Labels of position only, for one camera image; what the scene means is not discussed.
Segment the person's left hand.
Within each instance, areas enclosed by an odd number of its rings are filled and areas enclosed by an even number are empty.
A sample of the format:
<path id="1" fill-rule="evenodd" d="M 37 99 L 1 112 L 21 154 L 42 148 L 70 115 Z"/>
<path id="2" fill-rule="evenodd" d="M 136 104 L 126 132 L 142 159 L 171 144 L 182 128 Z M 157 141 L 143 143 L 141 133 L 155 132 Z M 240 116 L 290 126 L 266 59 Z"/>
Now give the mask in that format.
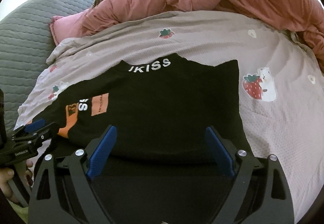
<path id="1" fill-rule="evenodd" d="M 26 183 L 32 187 L 33 185 L 33 161 L 31 159 L 26 161 L 26 171 L 25 171 L 25 180 Z M 1 169 L 1 191 L 3 192 L 4 196 L 11 202 L 15 204 L 19 204 L 19 200 L 15 196 L 13 190 L 9 185 L 9 180 L 14 177 L 14 170 L 10 168 L 3 168 Z"/>

